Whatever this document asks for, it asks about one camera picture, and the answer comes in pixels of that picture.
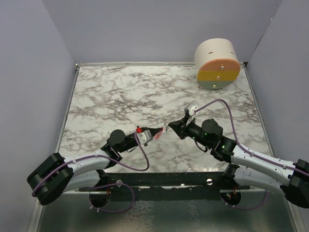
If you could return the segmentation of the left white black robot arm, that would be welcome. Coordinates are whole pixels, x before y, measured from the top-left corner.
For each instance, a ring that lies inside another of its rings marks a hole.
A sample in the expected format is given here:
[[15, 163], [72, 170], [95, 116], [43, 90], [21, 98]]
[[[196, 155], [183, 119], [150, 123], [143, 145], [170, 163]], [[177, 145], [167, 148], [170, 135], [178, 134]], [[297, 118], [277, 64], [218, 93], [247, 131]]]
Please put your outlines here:
[[163, 128], [137, 127], [132, 134], [126, 135], [117, 129], [111, 132], [103, 147], [91, 154], [64, 157], [58, 152], [54, 153], [27, 177], [32, 196], [36, 197], [41, 205], [47, 205], [67, 191], [92, 187], [97, 191], [103, 190], [107, 179], [100, 174], [115, 165], [145, 172], [150, 167], [148, 158], [145, 158], [145, 168], [134, 168], [124, 164], [120, 154], [148, 145], [162, 132]]

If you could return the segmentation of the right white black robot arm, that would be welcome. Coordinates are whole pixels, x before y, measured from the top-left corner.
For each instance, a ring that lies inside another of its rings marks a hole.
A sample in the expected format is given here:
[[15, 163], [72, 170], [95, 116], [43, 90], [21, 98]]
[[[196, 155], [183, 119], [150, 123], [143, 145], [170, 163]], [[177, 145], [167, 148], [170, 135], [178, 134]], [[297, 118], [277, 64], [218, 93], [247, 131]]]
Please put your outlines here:
[[168, 124], [180, 139], [187, 137], [211, 151], [211, 155], [230, 164], [233, 171], [222, 176], [227, 189], [252, 186], [282, 193], [290, 203], [302, 208], [309, 206], [309, 164], [292, 162], [256, 152], [237, 141], [223, 136], [223, 128], [214, 119], [201, 126], [185, 118]]

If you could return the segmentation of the pink tag metal keyring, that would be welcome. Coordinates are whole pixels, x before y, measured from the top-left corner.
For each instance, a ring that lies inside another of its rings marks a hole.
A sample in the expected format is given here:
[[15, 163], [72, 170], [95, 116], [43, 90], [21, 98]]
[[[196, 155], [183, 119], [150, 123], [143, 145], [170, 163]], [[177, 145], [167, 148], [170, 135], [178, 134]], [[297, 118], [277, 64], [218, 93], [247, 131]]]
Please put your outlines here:
[[163, 126], [161, 127], [161, 130], [154, 136], [154, 139], [158, 140], [163, 133], [168, 131], [168, 128], [169, 128], [168, 123], [167, 122], [164, 123]]

